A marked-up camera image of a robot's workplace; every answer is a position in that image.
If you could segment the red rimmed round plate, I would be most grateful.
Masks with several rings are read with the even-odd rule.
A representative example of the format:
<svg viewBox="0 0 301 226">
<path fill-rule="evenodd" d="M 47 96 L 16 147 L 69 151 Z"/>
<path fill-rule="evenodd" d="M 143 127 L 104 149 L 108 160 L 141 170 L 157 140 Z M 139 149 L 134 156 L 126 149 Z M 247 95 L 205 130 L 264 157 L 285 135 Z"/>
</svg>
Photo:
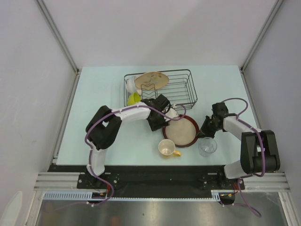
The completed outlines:
<svg viewBox="0 0 301 226">
<path fill-rule="evenodd" d="M 196 121 L 185 115 L 179 121 L 170 121 L 169 125 L 162 129 L 165 139 L 170 139 L 175 143 L 176 147 L 185 148 L 192 146 L 197 141 L 197 133 L 199 126 Z"/>
</svg>

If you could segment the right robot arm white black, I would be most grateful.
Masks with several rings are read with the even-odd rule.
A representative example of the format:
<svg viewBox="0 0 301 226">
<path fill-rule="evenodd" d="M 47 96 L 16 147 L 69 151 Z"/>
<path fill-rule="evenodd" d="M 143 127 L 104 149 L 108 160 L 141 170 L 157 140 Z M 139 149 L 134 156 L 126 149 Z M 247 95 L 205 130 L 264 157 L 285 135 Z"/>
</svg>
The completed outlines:
<svg viewBox="0 0 301 226">
<path fill-rule="evenodd" d="M 228 189 L 234 179 L 252 176 L 263 177 L 280 169 L 276 135 L 271 130 L 261 130 L 240 119 L 240 114 L 230 113 L 225 102 L 212 105 L 212 115 L 206 116 L 197 138 L 214 138 L 216 132 L 229 132 L 240 142 L 240 159 L 223 167 L 217 184 Z"/>
</svg>

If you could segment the yellow green bowl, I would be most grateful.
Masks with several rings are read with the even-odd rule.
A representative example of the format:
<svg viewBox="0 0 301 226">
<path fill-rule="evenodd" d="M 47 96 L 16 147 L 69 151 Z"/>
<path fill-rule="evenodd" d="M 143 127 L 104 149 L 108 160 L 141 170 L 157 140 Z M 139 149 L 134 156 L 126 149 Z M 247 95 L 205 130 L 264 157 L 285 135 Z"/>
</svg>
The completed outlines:
<svg viewBox="0 0 301 226">
<path fill-rule="evenodd" d="M 141 97 L 140 97 L 140 95 L 138 94 L 138 93 L 132 93 L 130 96 L 129 96 L 129 98 L 128 98 L 128 100 L 127 100 L 127 105 L 128 106 L 131 106 L 131 105 L 135 105 L 135 104 L 137 104 L 138 102 L 140 102 L 141 101 Z"/>
</svg>

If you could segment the dark wire dish rack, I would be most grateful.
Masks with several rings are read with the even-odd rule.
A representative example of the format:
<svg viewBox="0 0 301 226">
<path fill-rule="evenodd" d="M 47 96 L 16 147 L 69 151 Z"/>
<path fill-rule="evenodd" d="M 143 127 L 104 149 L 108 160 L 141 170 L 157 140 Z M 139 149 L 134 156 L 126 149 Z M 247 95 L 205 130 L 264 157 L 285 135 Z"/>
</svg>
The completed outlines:
<svg viewBox="0 0 301 226">
<path fill-rule="evenodd" d="M 198 100 L 191 71 L 189 69 L 177 69 L 159 72 L 169 77 L 169 83 L 160 89 L 141 89 L 140 97 L 142 99 L 155 99 L 162 94 L 171 104 L 182 104 L 187 109 L 191 109 Z M 127 106 L 127 100 L 131 95 L 126 89 L 127 80 L 132 76 L 139 77 L 142 74 L 144 73 L 132 73 L 124 76 L 124 106 Z"/>
</svg>

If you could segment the beige bird pattern plate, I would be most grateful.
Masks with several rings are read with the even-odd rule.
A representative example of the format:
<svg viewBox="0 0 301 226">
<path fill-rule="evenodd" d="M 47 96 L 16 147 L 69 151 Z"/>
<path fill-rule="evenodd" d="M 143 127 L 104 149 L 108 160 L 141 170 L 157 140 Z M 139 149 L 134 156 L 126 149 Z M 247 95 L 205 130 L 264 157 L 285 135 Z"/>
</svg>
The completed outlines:
<svg viewBox="0 0 301 226">
<path fill-rule="evenodd" d="M 161 72 L 147 72 L 137 77 L 134 83 L 140 89 L 160 89 L 169 83 L 169 77 Z"/>
</svg>

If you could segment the white bowl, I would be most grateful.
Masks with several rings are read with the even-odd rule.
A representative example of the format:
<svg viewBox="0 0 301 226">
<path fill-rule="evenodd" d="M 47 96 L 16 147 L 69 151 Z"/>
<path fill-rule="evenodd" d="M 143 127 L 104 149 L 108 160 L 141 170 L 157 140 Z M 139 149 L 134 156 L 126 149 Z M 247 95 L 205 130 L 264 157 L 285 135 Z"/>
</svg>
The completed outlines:
<svg viewBox="0 0 301 226">
<path fill-rule="evenodd" d="M 130 94 L 137 93 L 138 95 L 142 94 L 142 90 L 137 88 L 135 85 L 135 80 L 138 76 L 132 76 L 127 80 L 126 89 Z"/>
</svg>

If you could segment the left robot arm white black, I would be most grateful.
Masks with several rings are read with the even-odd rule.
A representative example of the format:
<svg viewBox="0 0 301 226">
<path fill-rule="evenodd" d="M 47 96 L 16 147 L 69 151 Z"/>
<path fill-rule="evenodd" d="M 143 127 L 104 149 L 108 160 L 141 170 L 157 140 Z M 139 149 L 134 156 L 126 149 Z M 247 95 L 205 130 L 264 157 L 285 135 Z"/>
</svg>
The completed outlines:
<svg viewBox="0 0 301 226">
<path fill-rule="evenodd" d="M 169 125 L 170 119 L 166 113 L 170 110 L 170 101 L 164 95 L 159 95 L 156 99 L 143 99 L 117 110 L 101 106 L 86 127 L 85 143 L 90 147 L 87 164 L 90 174 L 87 182 L 93 188 L 103 185 L 105 156 L 123 124 L 147 120 L 151 131 L 156 131 Z"/>
</svg>

